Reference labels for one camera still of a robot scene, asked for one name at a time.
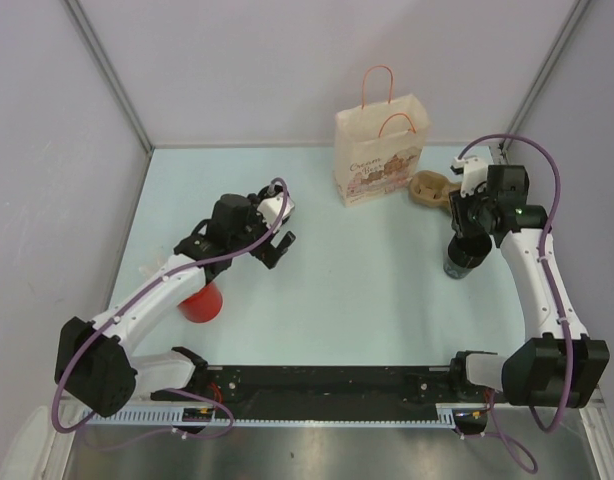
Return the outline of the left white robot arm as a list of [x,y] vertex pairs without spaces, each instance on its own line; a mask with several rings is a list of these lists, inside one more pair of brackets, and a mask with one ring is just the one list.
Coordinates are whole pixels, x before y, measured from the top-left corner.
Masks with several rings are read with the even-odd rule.
[[295,208],[281,178],[259,193],[224,194],[173,249],[165,264],[130,297],[89,321],[74,317],[60,331],[54,379],[58,395],[68,393],[91,411],[110,417],[131,399],[175,389],[201,397],[208,376],[200,356],[182,347],[138,356],[142,340],[167,313],[209,286],[249,254],[274,268],[295,240],[287,232],[273,242]]

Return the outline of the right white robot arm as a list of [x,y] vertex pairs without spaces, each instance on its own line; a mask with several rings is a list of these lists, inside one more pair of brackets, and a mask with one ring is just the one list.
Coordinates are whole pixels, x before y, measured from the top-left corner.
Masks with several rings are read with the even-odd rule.
[[586,406],[608,365],[609,349],[589,337],[567,296],[548,214],[527,202],[525,168],[471,157],[454,159],[451,169],[463,181],[449,195],[454,236],[445,273],[462,279],[499,249],[519,297],[526,340],[509,357],[458,353],[454,362],[460,369],[448,376],[450,393],[471,401],[488,387],[515,406]]

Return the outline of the beige paper takeout bag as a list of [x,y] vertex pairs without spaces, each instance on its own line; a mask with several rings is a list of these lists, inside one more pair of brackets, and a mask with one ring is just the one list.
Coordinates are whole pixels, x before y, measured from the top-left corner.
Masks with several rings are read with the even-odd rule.
[[362,94],[334,117],[333,177],[346,207],[405,188],[416,172],[431,121],[416,96],[394,95],[394,81],[385,101]]

